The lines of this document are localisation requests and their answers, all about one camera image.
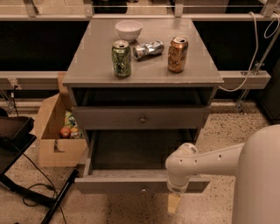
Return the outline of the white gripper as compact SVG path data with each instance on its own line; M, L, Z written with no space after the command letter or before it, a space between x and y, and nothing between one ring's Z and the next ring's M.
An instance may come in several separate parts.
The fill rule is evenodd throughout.
M168 195L168 214L175 214L180 202L180 194L186 192L190 177L167 176L167 187L172 192Z

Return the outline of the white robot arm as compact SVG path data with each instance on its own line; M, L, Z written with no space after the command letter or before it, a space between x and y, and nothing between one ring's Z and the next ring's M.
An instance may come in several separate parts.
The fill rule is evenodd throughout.
M185 193L194 174L234 176L232 224L279 224L280 125L259 129L245 143L200 153L191 143L166 160L167 187Z

